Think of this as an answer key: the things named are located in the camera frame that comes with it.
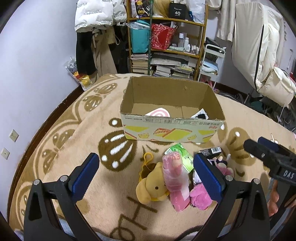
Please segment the right hand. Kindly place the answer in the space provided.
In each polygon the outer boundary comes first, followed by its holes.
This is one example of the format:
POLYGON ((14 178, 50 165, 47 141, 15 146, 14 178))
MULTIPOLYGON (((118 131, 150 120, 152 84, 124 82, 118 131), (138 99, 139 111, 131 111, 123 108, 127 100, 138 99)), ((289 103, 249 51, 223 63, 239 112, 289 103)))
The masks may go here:
POLYGON ((278 211, 277 202, 278 202, 280 196, 278 194, 277 187, 278 187, 278 181, 275 180, 274 183, 273 183, 273 187, 271 189, 270 200, 268 202, 268 214, 269 214, 269 217, 273 216, 278 211))

